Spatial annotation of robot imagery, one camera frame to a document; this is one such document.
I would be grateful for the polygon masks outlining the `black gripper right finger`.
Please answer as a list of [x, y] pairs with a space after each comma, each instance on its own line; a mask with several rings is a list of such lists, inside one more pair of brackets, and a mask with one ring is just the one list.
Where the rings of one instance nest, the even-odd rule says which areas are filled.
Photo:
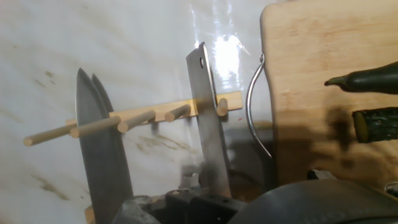
[[307, 172], [308, 180], [322, 180], [322, 179], [336, 179], [334, 175], [332, 175], [327, 170], [310, 170]]

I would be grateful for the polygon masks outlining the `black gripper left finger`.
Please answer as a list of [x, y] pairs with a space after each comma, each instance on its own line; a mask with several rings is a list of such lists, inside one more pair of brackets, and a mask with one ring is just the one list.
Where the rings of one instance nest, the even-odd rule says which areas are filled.
[[113, 224], [228, 223], [246, 203], [202, 190], [174, 190], [155, 199], [137, 196], [125, 201]]

